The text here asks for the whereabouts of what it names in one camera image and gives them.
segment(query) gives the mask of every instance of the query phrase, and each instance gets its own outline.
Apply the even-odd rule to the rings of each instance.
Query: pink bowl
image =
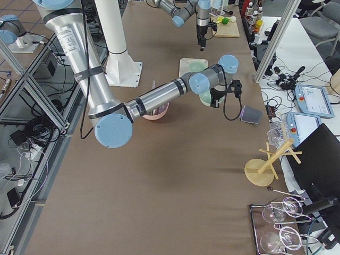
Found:
[[[155,121],[155,120],[158,120],[160,118],[162,118],[166,112],[168,111],[168,108],[169,108],[169,103],[166,103],[165,104],[165,110],[159,114],[155,114],[155,115],[143,115],[144,118],[146,118],[147,120],[151,120],[151,121]]]

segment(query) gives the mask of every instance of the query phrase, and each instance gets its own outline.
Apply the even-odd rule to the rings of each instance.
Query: wine glass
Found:
[[[278,229],[277,224],[292,224],[310,222],[311,218],[302,214],[302,203],[294,197],[286,197],[282,202],[271,202],[262,211],[263,219],[268,223],[274,223],[274,228]],[[283,222],[286,214],[293,217],[305,217],[306,220],[298,222]]]
[[[269,232],[260,239],[260,245],[269,254],[289,254],[285,248],[296,251],[302,246],[299,233],[292,227],[285,226],[279,233]]]
[[[262,217],[268,223],[280,223],[286,218],[286,213],[283,208],[268,205],[262,210]]]

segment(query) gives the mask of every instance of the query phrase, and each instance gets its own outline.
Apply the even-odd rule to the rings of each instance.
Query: white table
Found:
[[[264,35],[264,31],[270,31],[271,26],[275,23],[278,18],[276,17],[263,17],[263,29],[261,31],[261,40],[265,40],[266,36]],[[330,80],[332,74],[330,73],[328,67],[322,60],[320,54],[316,50],[312,41],[308,37],[304,28],[298,19],[293,18],[290,25],[288,26],[285,35],[281,39],[281,42],[276,50],[276,56],[278,57],[277,61],[274,63],[274,66],[279,66],[282,69],[283,73],[295,74],[295,72],[301,67],[305,66],[304,72],[298,81],[302,84],[314,85],[314,86],[327,86],[329,85],[327,81]],[[262,79],[260,81],[260,86],[262,91],[264,92],[263,99],[266,100],[268,98],[273,98],[274,96],[280,96],[282,98],[282,104],[290,106],[291,102],[286,99],[287,92],[286,91],[277,91],[272,90],[271,87],[267,84],[268,81],[273,81],[273,77],[268,77],[267,79]],[[338,102],[339,98],[334,97],[332,95],[328,95],[329,100],[331,102]],[[334,135],[340,135],[340,105],[332,105],[332,108],[335,113],[335,117],[332,119],[322,118],[322,122],[325,123],[328,128],[332,131]],[[279,107],[276,112],[277,115],[282,115],[288,112],[290,109],[287,109],[284,106]],[[300,112],[298,107],[295,106],[292,109],[293,112]],[[282,169],[285,175],[285,181],[289,191],[299,190],[298,186],[291,167],[288,161],[284,158],[282,160]],[[316,231],[312,233],[312,236],[318,236],[322,231]],[[311,245],[310,248],[313,252],[317,250],[319,245]],[[319,255],[339,255],[340,254],[340,245],[337,244],[332,250],[322,249]]]

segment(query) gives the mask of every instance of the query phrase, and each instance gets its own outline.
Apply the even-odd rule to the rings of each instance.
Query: brown table surface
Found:
[[[123,25],[129,54],[143,61],[138,88],[113,88],[121,100],[178,77],[183,57],[217,63],[224,54],[240,62],[242,103],[265,112],[238,13],[239,39],[213,38],[200,52],[196,19],[176,28],[162,10],[128,3]],[[227,113],[238,113],[233,95]],[[84,130],[91,124],[86,120]],[[251,184],[244,165],[265,159],[267,118],[259,126],[230,122],[222,109],[189,93],[170,103],[159,121],[138,119],[130,142],[101,146],[79,126],[64,158],[26,254],[217,255],[255,254],[248,204],[277,194]],[[285,190],[281,171],[273,187]]]

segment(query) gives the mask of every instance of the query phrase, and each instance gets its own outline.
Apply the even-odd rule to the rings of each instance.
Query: silver robot arm segment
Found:
[[[32,45],[32,38],[13,14],[0,17],[0,38],[5,44],[16,43],[19,48]]]
[[[118,148],[129,141],[132,136],[132,123],[136,118],[190,90],[200,94],[218,85],[225,89],[224,76],[228,76],[229,70],[237,69],[237,59],[225,55],[221,57],[219,65],[213,65],[202,72],[187,73],[128,103],[123,103],[117,100],[110,90],[89,29],[83,23],[81,3],[75,0],[46,0],[44,3],[40,0],[33,1],[37,4],[46,27],[56,33],[76,81],[84,95],[88,96],[88,116],[94,126],[97,140],[108,148]],[[226,56],[230,56],[234,61],[230,61]]]
[[[188,0],[188,4],[182,9],[176,7],[174,2],[170,0],[154,0],[154,4],[172,17],[175,26],[181,27],[185,21],[196,13],[198,1]]]
[[[216,24],[210,21],[210,0],[188,0],[188,4],[182,9],[176,7],[170,0],[154,0],[154,4],[169,14],[177,27],[184,25],[185,21],[197,13],[197,43],[201,51],[206,46],[205,35],[208,28],[212,27],[214,31],[217,31]]]

